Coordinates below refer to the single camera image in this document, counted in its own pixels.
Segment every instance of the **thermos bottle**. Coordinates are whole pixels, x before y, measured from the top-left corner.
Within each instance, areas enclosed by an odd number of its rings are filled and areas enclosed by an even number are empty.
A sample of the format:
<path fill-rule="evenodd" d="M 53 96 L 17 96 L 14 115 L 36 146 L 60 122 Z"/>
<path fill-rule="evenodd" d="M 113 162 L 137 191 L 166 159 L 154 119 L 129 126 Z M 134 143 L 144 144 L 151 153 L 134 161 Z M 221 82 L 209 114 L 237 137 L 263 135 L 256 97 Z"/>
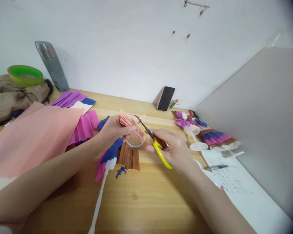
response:
<path fill-rule="evenodd" d="M 69 87 L 53 45 L 44 41 L 35 41 L 35 45 L 58 91 L 67 92 Z"/>

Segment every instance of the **person's left hand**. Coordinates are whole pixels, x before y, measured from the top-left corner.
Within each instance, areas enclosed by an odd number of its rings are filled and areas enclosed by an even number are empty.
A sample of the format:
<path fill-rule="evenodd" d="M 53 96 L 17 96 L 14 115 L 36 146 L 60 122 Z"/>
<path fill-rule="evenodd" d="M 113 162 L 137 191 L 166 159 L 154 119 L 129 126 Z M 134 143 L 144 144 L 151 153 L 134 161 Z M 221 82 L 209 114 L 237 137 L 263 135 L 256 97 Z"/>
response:
<path fill-rule="evenodd" d="M 136 126 L 122 127 L 119 121 L 119 115 L 110 116 L 98 133 L 106 143 L 111 146 L 118 138 L 123 137 L 123 142 L 129 138 L 129 135 L 137 129 Z"/>

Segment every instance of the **yellow scissors handle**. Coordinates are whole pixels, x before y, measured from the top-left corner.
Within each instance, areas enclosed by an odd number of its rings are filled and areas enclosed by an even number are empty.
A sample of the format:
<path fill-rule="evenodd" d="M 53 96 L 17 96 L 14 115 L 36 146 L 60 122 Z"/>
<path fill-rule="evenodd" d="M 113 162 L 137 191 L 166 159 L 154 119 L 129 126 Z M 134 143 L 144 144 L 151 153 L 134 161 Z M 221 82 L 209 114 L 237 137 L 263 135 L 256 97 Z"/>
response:
<path fill-rule="evenodd" d="M 154 149 L 157 152 L 157 154 L 159 155 L 160 159 L 162 160 L 162 162 L 164 163 L 164 165 L 168 168 L 168 169 L 173 169 L 173 167 L 171 165 L 169 165 L 169 163 L 166 161 L 166 159 L 164 158 L 162 152 L 160 151 L 160 149 L 163 149 L 163 147 L 157 142 L 154 141 L 153 143 Z"/>

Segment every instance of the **fingernail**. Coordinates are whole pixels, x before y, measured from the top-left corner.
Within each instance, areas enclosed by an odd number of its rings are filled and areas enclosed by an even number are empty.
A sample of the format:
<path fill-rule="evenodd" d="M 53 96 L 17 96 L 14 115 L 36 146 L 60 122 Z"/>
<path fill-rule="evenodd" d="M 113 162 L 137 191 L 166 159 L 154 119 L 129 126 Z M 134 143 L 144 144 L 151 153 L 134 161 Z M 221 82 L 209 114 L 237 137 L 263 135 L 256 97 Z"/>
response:
<path fill-rule="evenodd" d="M 146 151 L 152 151 L 152 146 L 146 146 Z"/>
<path fill-rule="evenodd" d="M 136 126 L 130 126 L 130 131 L 135 131 L 136 129 L 137 129 L 137 127 Z"/>

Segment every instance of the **hand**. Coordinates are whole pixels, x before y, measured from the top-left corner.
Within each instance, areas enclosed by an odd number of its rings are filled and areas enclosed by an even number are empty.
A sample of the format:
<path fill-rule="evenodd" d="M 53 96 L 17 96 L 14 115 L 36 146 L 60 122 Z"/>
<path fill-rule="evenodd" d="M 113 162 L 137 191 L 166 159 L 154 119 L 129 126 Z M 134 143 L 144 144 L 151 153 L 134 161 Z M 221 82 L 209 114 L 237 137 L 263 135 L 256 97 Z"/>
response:
<path fill-rule="evenodd" d="M 119 121 L 119 115 L 111 116 L 98 133 L 109 147 L 120 137 L 123 137 L 123 142 L 129 138 L 129 135 L 137 129 L 136 126 L 122 127 Z"/>
<path fill-rule="evenodd" d="M 167 162 L 175 169 L 185 174 L 190 168 L 196 165 L 183 137 L 166 129 L 150 130 L 154 135 L 169 145 L 166 149 L 162 150 L 162 153 Z M 155 151 L 153 145 L 146 145 L 146 150 L 151 152 Z"/>

